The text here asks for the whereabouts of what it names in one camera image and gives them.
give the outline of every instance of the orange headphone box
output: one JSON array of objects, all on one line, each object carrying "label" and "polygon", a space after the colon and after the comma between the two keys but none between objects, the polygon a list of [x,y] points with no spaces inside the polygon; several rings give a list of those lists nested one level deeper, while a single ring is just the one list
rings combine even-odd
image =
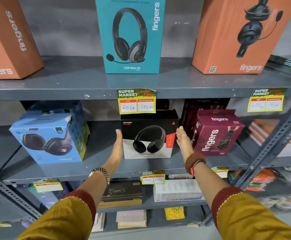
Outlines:
[{"label": "orange headphone box", "polygon": [[204,74],[261,73],[291,18],[291,0],[204,0],[192,65]]},{"label": "orange headphone box", "polygon": [[43,66],[18,0],[0,0],[0,79],[21,79]]}]

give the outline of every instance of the headset microphone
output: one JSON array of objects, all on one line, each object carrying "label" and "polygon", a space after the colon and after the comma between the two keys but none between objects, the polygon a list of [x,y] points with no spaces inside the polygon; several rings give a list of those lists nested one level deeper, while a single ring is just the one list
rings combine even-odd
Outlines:
[{"label": "headset microphone", "polygon": [[120,64],[129,64],[129,63],[132,63],[132,62],[118,62],[118,61],[115,61],[115,58],[111,54],[107,54],[106,55],[106,58],[107,58],[108,61],[111,61],[111,62],[114,61],[114,62],[120,63]]}]

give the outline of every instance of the person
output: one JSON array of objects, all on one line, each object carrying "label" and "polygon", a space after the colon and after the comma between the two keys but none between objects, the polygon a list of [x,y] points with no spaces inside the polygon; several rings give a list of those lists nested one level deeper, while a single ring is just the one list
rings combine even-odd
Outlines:
[{"label": "person", "polygon": [[[87,240],[90,236],[96,209],[118,169],[123,155],[122,133],[111,156],[95,169],[80,187],[57,202],[17,240]],[[229,186],[206,164],[202,154],[194,153],[183,127],[176,130],[177,144],[188,172],[192,171],[207,200],[215,226],[223,240],[291,240],[291,227],[280,221],[265,206],[241,189]]]}]

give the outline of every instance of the person's left hand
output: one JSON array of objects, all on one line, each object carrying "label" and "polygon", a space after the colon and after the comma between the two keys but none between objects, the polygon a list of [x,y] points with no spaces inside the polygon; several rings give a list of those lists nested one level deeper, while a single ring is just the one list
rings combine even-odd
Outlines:
[{"label": "person's left hand", "polygon": [[111,156],[109,157],[109,159],[106,161],[106,163],[103,166],[103,168],[107,170],[109,175],[112,175],[118,170],[119,165],[122,161],[122,155],[124,151],[123,141],[122,141],[122,132],[120,129],[116,129],[115,131],[117,133],[117,139],[114,143]]}]

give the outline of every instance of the person's right hand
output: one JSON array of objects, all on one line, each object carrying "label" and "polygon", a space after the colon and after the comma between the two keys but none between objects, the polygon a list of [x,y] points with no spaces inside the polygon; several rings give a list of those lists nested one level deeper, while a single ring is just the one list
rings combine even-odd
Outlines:
[{"label": "person's right hand", "polygon": [[183,130],[183,126],[180,126],[179,128],[176,129],[176,136],[178,138],[176,142],[180,147],[181,154],[182,154],[183,160],[185,162],[187,160],[187,158],[192,153],[194,153],[190,139],[187,136],[187,134],[185,133],[185,131]]}]

